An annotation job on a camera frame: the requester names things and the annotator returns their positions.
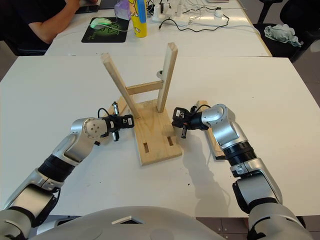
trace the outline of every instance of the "wooden plank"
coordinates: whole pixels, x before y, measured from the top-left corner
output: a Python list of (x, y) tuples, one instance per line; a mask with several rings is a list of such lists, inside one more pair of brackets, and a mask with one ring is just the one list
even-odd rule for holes
[(159, 113), (157, 99), (137, 103), (140, 118), (134, 120), (135, 138), (141, 165), (182, 155), (167, 110)]
[(138, 85), (133, 85), (133, 86), (127, 86), (126, 90), (130, 95), (134, 94), (141, 94), (145, 92), (150, 92), (153, 90), (158, 90), (162, 89), (162, 86), (164, 84), (164, 81), (151, 81), (148, 83), (143, 83), (143, 84), (138, 84)]
[(129, 108), (131, 109), (133, 116), (135, 118), (140, 118), (140, 115), (139, 115), (139, 112), (138, 112), (137, 107), (135, 105), (135, 102), (131, 98), (131, 96), (129, 95), (127, 88), (126, 88), (126, 85), (125, 85), (118, 69), (116, 68), (114, 62), (112, 61), (109, 53), (102, 54), (101, 60), (102, 60), (102, 63), (104, 65), (105, 69), (109, 72), (112, 80), (114, 81), (115, 85), (117, 86), (120, 93), (124, 97)]
[(157, 99), (157, 110), (162, 113), (165, 109), (168, 91), (171, 83), (172, 74), (174, 72), (175, 63), (178, 55), (178, 48), (174, 42), (168, 43), (165, 52), (164, 64), (162, 69), (163, 87), (159, 90)]
[[(208, 102), (204, 101), (204, 100), (199, 100), (199, 101), (196, 102), (196, 106), (197, 107), (201, 106), (202, 104), (208, 105)], [(205, 106), (201, 107), (199, 110), (203, 111), (204, 109), (206, 109)], [(212, 129), (209, 128), (208, 130), (206, 130), (205, 131), (205, 135), (206, 135), (206, 137), (207, 137), (207, 139), (209, 141), (210, 149), (211, 149), (212, 155), (214, 155), (214, 159), (217, 160), (217, 161), (224, 161), (225, 158), (226, 158), (225, 154), (221, 150), (219, 144), (217, 143), (217, 140), (214, 137)]]

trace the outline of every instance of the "black cable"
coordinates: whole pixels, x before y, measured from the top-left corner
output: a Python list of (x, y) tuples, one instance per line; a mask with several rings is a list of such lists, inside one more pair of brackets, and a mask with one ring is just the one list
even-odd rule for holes
[(155, 9), (155, 4), (152, 0), (148, 0), (146, 3), (146, 11), (153, 16), (154, 15), (154, 9)]
[(193, 31), (193, 32), (195, 32), (195, 33), (199, 33), (199, 32), (201, 32), (201, 31), (215, 31), (215, 30), (217, 30), (217, 29), (219, 29), (219, 28), (223, 28), (223, 27), (225, 27), (225, 26), (228, 26), (230, 18), (227, 17), (227, 16), (224, 15), (224, 14), (223, 14), (223, 16), (225, 16), (225, 17), (227, 18), (226, 24), (225, 24), (225, 25), (221, 25), (221, 26), (217, 26), (217, 27), (214, 28), (214, 29), (204, 28), (204, 29), (200, 29), (200, 30), (194, 30), (194, 29), (188, 28), (188, 27), (187, 27), (187, 28), (180, 29), (179, 26), (178, 26), (178, 24), (177, 24), (174, 20), (172, 20), (170, 17), (167, 18), (167, 19), (165, 19), (165, 20), (163, 20), (163, 21), (161, 22), (161, 24), (160, 24), (160, 26), (159, 26), (159, 29), (162, 27), (162, 24), (164, 24), (166, 21), (171, 21), (171, 22), (173, 22), (173, 23), (175, 24), (176, 28), (177, 28), (179, 31), (191, 30), (191, 31)]
[(61, 188), (59, 188), (59, 191), (58, 191), (58, 196), (56, 197), (56, 200), (55, 200), (55, 203), (54, 203), (54, 206), (55, 207), (59, 201), (59, 198), (60, 198), (60, 193), (61, 193)]
[(110, 116), (110, 114), (108, 113), (108, 111), (107, 111), (105, 108), (100, 107), (100, 108), (98, 109), (98, 119), (100, 118), (100, 111), (101, 111), (101, 110), (105, 111), (106, 114), (108, 114), (108, 116)]
[(200, 108), (202, 108), (202, 107), (211, 108), (211, 107), (210, 107), (209, 105), (207, 105), (207, 104), (202, 104), (202, 105), (200, 105), (200, 106), (191, 114), (191, 116), (195, 115), (195, 114), (200, 110)]
[(187, 10), (187, 11), (184, 11), (182, 14), (186, 14), (186, 13), (188, 13), (188, 12), (190, 12), (190, 11), (198, 11), (198, 10), (203, 9), (203, 8), (206, 8), (206, 9), (208, 9), (208, 10), (217, 10), (219, 7), (209, 8), (209, 7), (206, 7), (206, 6), (202, 6), (202, 7), (198, 8), (198, 9), (189, 9), (189, 10)]

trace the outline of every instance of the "green mouse pad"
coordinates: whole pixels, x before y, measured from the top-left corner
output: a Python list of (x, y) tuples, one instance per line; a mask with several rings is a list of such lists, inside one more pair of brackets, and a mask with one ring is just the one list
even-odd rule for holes
[(95, 30), (88, 26), (81, 42), (82, 43), (124, 43), (127, 38), (127, 30), (129, 21), (116, 17), (106, 17), (112, 23), (110, 27), (105, 27), (99, 30)]

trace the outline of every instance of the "purple object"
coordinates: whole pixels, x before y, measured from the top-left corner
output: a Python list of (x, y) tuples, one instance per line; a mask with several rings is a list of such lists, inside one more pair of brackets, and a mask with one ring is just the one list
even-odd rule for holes
[(119, 0), (114, 6), (115, 16), (119, 19), (130, 20), (131, 14), (128, 0)]

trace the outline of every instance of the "gray cloth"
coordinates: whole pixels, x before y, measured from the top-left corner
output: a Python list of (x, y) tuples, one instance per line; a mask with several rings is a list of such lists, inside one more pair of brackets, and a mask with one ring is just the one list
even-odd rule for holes
[(294, 47), (301, 47), (298, 37), (295, 36), (295, 30), (287, 24), (278, 24), (273, 27), (266, 26), (264, 34), (269, 39), (276, 40), (284, 44), (289, 42)]

